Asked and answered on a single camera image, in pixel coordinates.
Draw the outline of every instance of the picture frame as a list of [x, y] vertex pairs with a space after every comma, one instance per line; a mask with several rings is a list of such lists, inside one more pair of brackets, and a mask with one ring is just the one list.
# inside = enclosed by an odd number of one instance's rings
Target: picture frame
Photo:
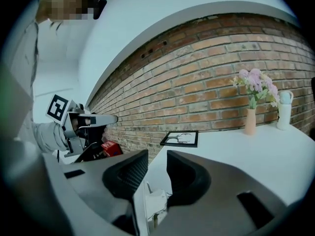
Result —
[[198, 147], [198, 131], [169, 131], [160, 142], [160, 145], [196, 148]]

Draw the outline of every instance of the flower vase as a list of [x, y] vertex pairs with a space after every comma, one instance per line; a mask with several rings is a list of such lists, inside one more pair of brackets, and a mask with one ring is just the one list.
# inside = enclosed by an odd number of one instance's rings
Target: flower vase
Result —
[[247, 109], [244, 133], [252, 136], [256, 132], [256, 109]]

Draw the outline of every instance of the red box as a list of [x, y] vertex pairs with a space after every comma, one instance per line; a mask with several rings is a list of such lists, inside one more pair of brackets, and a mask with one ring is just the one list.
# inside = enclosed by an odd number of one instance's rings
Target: red box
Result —
[[107, 155], [108, 157], [123, 154], [122, 150], [119, 147], [119, 144], [113, 141], [107, 141], [103, 143], [101, 146], [103, 148], [104, 154]]

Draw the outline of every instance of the green leaf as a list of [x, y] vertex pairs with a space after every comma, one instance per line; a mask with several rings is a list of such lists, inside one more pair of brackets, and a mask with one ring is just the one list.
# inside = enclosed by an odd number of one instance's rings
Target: green leaf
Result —
[[263, 91], [261, 91], [261, 92], [259, 92], [257, 94], [257, 98], [258, 99], [263, 99], [263, 98], [265, 98], [267, 96], [267, 93], [268, 93], [268, 89], [265, 89], [265, 90], [263, 90]]
[[250, 100], [250, 108], [255, 109], [257, 107], [257, 102], [255, 100], [255, 97], [252, 97]]
[[268, 94], [267, 96], [266, 96], [266, 101], [267, 102], [270, 102], [270, 101], [272, 101], [272, 96], [270, 95], [270, 94]]

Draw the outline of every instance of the brick wall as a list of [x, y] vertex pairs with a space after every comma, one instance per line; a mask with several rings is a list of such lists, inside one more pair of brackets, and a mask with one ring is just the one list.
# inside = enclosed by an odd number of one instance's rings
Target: brick wall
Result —
[[[105, 81], [92, 112], [115, 114], [107, 138], [124, 152], [148, 148], [150, 159], [167, 131], [220, 131], [244, 126], [248, 98], [230, 82], [241, 69], [264, 70], [279, 90], [291, 89], [291, 123], [308, 133], [315, 125], [313, 52], [299, 31], [280, 20], [224, 14], [187, 22], [150, 40]], [[257, 123], [277, 118], [260, 102]]]

